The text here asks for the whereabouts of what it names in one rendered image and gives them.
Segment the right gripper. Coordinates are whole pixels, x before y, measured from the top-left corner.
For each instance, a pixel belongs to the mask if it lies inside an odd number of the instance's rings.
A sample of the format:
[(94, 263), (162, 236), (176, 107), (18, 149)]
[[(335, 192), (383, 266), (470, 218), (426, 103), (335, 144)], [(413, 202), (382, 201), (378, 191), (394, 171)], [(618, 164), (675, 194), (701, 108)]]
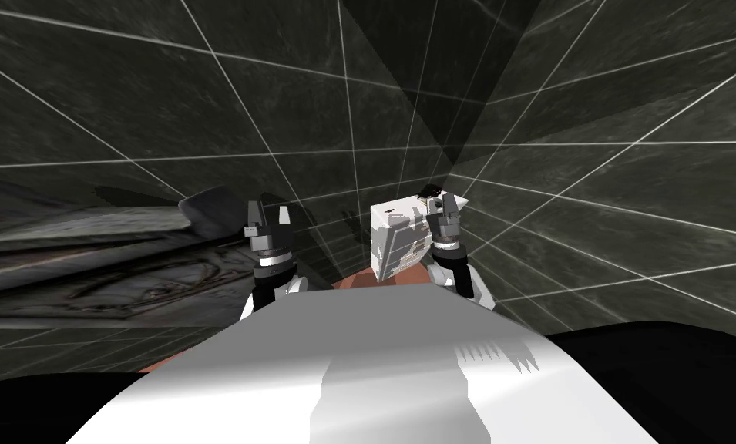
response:
[(458, 244), (460, 242), (460, 216), (456, 195), (443, 195), (443, 213), (438, 197), (427, 200), (429, 229), (434, 244)]

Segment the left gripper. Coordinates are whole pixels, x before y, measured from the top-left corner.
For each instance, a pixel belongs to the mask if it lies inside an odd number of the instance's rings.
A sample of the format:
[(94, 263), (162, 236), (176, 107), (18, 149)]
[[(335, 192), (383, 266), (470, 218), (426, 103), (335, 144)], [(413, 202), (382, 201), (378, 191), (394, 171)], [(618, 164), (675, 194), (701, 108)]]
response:
[(247, 226), (244, 236), (250, 241), (250, 249), (257, 254), (278, 254), (290, 250), (294, 243), (294, 230), (288, 207), (279, 207), (278, 223), (266, 225), (267, 219), (261, 200), (247, 202)]

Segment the white box cabinet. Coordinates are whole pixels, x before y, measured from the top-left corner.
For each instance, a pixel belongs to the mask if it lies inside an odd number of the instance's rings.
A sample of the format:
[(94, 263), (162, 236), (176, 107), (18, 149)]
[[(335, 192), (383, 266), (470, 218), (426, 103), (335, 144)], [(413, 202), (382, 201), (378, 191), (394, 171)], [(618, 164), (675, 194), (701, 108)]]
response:
[[(443, 195), (449, 193), (429, 185), (408, 197), (378, 203), (371, 207), (371, 269), (378, 282), (387, 281), (418, 264), (430, 252), (448, 269), (466, 262), (466, 251), (458, 244), (434, 244), (429, 229), (427, 200), (438, 197), (443, 213)], [(469, 202), (456, 195), (460, 211)]]

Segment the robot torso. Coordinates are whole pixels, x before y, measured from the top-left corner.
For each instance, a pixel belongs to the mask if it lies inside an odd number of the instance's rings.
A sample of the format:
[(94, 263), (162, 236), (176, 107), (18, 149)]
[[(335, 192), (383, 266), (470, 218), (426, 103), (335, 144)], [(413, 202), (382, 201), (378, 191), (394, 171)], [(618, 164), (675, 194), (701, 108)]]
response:
[(550, 340), (433, 284), (289, 294), (67, 444), (657, 444)]

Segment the grey marbled slab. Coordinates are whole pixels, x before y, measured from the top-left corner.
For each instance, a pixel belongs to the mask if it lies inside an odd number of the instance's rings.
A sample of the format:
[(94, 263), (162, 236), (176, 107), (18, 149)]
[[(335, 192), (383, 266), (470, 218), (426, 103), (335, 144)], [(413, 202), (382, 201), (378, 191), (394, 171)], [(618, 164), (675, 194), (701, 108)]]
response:
[(225, 291), (242, 302), (257, 259), (247, 204), (226, 187), (172, 207), (73, 207), (19, 194), (0, 207), (0, 328), (191, 325)]

